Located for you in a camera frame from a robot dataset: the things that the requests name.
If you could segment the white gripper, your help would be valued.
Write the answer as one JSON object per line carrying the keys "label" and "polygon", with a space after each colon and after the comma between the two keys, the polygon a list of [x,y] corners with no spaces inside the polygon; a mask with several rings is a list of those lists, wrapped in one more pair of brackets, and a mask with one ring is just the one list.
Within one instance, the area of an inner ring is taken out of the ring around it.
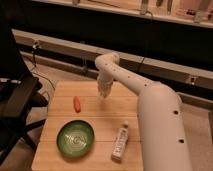
{"label": "white gripper", "polygon": [[114,81],[113,77],[110,74],[108,74],[106,71],[104,70],[99,71],[97,82],[99,85],[103,85],[104,98],[107,98],[110,95],[113,81]]}

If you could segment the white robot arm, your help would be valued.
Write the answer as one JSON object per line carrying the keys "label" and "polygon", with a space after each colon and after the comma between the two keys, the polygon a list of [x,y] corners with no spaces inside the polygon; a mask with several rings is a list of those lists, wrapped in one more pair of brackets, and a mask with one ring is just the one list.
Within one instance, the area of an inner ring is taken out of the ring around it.
{"label": "white robot arm", "polygon": [[169,86],[119,65],[117,53],[95,59],[99,94],[117,80],[138,96],[137,113],[144,171],[193,171],[181,114],[182,100]]}

